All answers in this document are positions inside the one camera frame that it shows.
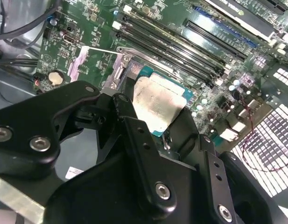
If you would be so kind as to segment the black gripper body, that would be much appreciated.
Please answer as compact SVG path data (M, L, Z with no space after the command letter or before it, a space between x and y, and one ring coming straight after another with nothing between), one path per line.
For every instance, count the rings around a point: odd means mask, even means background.
M140 207L125 154L77 175L48 200L47 224L210 224L202 179L195 168L162 158L177 195L175 210L153 219Z

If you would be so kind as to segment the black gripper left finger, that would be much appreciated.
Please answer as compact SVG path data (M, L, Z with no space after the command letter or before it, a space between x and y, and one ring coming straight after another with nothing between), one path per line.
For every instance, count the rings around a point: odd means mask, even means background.
M40 178L49 174L63 140L83 129L100 130L103 141L117 134L136 182L142 208L167 217L176 194L162 168L146 123L122 93L108 96L86 81L75 81L0 109L0 174Z

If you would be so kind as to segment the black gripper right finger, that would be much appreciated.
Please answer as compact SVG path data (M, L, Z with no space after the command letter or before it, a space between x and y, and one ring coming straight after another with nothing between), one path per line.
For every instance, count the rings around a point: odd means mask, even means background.
M198 173L201 212L210 224L234 224L232 202L223 162L216 156L213 142L200 134L189 109L181 110L168 127L170 149L178 159L193 166Z

